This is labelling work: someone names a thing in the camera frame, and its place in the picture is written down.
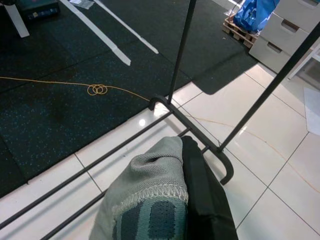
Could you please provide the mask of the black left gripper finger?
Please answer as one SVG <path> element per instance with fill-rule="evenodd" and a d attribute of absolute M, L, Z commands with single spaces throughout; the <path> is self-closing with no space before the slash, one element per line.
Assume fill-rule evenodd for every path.
<path fill-rule="evenodd" d="M 187 240 L 236 240 L 238 238 L 228 199 L 207 165 L 198 144 L 183 136 L 182 159 L 188 192 Z"/>

